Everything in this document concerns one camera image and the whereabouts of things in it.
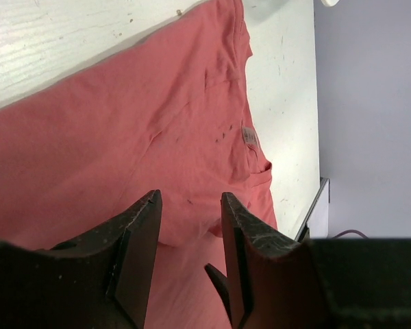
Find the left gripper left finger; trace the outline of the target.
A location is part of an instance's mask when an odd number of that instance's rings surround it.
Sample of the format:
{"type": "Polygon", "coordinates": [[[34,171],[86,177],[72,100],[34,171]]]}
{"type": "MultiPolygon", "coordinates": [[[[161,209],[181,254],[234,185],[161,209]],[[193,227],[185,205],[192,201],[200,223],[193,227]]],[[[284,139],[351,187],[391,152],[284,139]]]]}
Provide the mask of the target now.
{"type": "Polygon", "coordinates": [[[0,241],[0,328],[142,328],[161,215],[154,190],[50,250],[0,241]]]}

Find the red t shirt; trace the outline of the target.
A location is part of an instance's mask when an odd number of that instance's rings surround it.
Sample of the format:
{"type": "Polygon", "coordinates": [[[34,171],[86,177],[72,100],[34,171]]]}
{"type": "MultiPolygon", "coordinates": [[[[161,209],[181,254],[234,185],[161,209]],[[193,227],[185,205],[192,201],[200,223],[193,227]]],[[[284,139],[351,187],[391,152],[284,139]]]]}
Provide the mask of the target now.
{"type": "Polygon", "coordinates": [[[221,195],[276,224],[245,66],[241,1],[206,1],[100,64],[0,110],[0,239],[38,249],[148,191],[162,222],[146,328],[228,328],[221,195]]]}

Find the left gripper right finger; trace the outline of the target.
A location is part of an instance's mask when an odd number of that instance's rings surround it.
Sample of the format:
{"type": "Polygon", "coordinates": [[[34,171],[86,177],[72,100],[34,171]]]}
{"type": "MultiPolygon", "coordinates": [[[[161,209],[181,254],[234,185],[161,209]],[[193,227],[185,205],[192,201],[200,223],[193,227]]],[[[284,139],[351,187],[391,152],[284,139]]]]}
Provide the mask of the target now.
{"type": "Polygon", "coordinates": [[[411,328],[411,239],[296,242],[221,197],[225,272],[205,271],[233,328],[411,328]]]}

